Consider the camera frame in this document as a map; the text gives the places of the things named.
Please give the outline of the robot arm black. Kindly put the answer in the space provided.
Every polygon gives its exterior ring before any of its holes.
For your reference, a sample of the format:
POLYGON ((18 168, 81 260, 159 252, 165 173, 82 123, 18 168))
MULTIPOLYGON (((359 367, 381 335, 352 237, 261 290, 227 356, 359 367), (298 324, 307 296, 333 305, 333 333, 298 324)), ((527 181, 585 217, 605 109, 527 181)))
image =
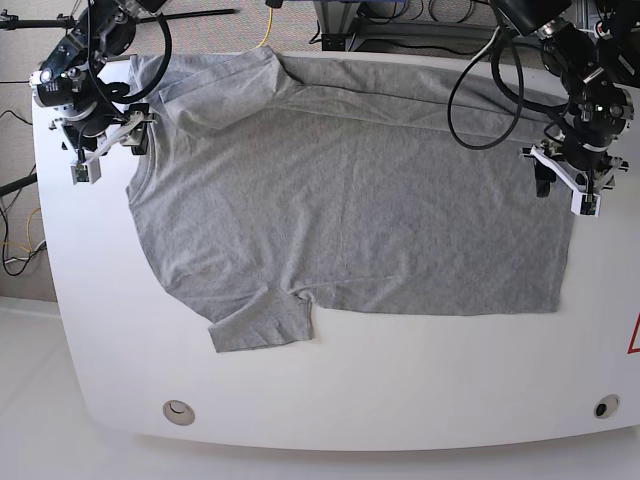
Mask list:
POLYGON ((98 138, 112 125, 150 122, 144 102, 160 83, 172 53, 172 38, 162 14, 163 1, 89 1, 77 21, 38 70, 30 76, 34 101, 62 115, 61 126, 80 158, 98 148, 98 138), (106 62, 124 53, 134 40, 140 16, 161 27, 164 54, 152 79, 138 92, 121 82, 105 83, 98 74, 106 62))
POLYGON ((601 66, 596 46, 589 36, 565 20, 562 14, 569 1, 492 1, 496 19, 510 24, 500 33, 490 54, 492 78, 499 90, 516 105, 546 115, 558 138, 548 135, 525 151, 534 159, 538 195, 549 193, 550 185, 561 179, 572 197, 585 203, 600 198, 611 188, 614 173, 628 166, 607 153, 609 146, 630 126, 634 116, 629 93, 613 83, 601 66), (502 51, 513 48, 515 36, 536 35, 544 66, 561 80, 568 99, 560 106, 524 98, 524 82, 513 92, 502 81, 502 51))

